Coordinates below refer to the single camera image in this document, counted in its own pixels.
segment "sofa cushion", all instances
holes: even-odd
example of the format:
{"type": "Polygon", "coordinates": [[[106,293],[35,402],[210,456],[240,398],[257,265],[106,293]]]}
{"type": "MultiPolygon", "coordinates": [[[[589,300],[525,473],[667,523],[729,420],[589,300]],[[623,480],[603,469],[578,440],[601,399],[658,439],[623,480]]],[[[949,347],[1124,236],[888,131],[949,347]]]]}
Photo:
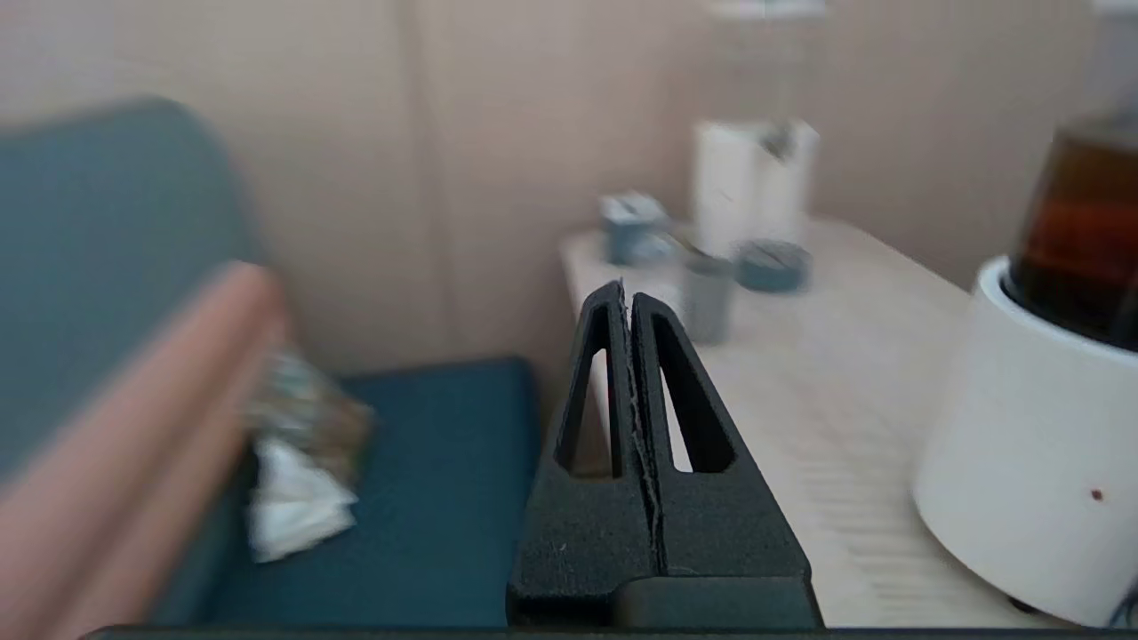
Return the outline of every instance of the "sofa cushion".
{"type": "Polygon", "coordinates": [[[206,624],[505,626],[505,585],[541,441],[516,359],[345,380],[384,428],[357,525],[221,577],[206,624]]]}

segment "brown liquid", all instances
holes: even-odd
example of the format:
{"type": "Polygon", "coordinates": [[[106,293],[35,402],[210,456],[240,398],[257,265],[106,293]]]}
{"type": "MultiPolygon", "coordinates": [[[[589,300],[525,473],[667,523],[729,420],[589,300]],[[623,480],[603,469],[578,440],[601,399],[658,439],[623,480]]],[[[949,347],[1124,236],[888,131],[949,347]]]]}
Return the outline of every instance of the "brown liquid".
{"type": "Polygon", "coordinates": [[[1138,118],[1059,132],[1009,276],[1032,313],[1138,351],[1138,118]]]}

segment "wooden table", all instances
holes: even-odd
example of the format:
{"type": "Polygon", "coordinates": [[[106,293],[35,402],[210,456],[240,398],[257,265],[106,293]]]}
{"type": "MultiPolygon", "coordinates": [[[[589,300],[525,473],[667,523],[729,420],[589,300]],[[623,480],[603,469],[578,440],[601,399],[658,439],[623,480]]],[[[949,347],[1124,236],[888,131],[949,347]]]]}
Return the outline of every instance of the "wooden table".
{"type": "MultiPolygon", "coordinates": [[[[826,624],[1062,624],[1017,612],[953,559],[909,495],[968,295],[840,222],[813,221],[806,246],[807,293],[739,288],[731,339],[698,351],[810,559],[826,624]]],[[[629,303],[643,292],[678,309],[674,270],[608,264],[600,232],[569,238],[562,259],[578,310],[619,278],[629,303]]],[[[607,381],[597,360],[595,397],[607,381]]],[[[669,419],[676,467],[691,470],[670,407],[669,419]]]]}

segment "gray cup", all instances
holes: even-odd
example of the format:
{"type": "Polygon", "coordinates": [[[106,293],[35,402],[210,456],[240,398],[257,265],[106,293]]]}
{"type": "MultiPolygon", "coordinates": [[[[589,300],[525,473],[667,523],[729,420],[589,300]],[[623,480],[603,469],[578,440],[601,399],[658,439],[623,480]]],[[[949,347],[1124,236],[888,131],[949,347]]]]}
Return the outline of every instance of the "gray cup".
{"type": "Polygon", "coordinates": [[[735,264],[732,261],[694,252],[687,254],[681,320],[693,343],[716,345],[726,342],[734,288],[735,264]]]}

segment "blue sofa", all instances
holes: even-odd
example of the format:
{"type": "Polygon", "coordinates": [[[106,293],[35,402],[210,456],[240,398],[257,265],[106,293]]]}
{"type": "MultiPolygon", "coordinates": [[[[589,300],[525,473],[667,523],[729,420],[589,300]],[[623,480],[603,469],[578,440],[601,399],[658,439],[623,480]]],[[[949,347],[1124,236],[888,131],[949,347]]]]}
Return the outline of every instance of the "blue sofa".
{"type": "MultiPolygon", "coordinates": [[[[262,260],[220,147],[159,99],[0,137],[0,477],[11,478],[217,264],[262,260]]],[[[370,404],[357,525],[257,565],[251,454],[156,604],[162,625],[505,626],[541,429],[502,359],[344,380],[370,404]]]]}

